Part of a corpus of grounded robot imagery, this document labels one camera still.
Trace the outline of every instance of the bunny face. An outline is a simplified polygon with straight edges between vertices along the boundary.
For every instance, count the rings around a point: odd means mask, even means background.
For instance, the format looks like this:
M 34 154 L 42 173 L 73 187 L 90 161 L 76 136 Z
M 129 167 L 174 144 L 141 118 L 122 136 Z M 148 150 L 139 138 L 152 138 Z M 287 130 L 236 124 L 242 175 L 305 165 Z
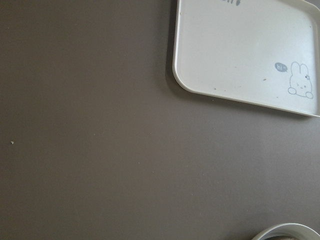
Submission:
M 291 78 L 289 93 L 292 95 L 298 95 L 304 98 L 313 99 L 312 84 L 310 81 L 309 70 L 305 64 L 299 64 L 297 62 L 291 65 Z

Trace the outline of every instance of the gray table surface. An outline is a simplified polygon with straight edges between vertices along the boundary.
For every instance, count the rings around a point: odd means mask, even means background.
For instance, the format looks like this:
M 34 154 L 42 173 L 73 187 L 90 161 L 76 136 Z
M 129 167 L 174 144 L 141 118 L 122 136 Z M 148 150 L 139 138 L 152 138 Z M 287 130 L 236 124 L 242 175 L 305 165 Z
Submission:
M 182 89 L 176 3 L 0 2 L 1 240 L 320 232 L 320 118 Z

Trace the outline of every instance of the bunny ear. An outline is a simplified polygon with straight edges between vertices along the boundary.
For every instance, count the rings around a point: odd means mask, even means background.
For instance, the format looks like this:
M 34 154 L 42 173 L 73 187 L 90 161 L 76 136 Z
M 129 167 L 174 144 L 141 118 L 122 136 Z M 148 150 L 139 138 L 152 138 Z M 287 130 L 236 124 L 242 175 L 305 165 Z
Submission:
M 300 72 L 301 72 L 302 75 L 308 76 L 309 75 L 309 70 L 308 70 L 307 65 L 302 64 L 301 67 L 300 67 Z
M 300 74 L 300 65 L 297 62 L 293 62 L 291 65 L 291 73 L 292 75 Z

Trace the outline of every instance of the gray speech bubble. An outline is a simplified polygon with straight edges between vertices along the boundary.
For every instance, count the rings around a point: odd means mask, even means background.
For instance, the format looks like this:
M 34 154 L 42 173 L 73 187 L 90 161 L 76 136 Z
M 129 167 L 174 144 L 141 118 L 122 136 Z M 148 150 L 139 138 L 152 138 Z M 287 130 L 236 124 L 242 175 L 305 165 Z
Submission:
M 280 73 L 284 73 L 288 71 L 288 67 L 281 62 L 277 62 L 274 66 L 275 66 L 275 69 L 277 69 Z

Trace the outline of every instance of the white tray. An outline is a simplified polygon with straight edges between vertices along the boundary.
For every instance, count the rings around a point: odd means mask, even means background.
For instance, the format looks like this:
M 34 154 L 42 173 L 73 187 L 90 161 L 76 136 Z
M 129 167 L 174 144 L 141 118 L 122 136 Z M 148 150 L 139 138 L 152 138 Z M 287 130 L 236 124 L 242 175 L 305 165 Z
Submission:
M 193 93 L 319 117 L 319 39 L 304 0 L 178 0 L 173 73 Z

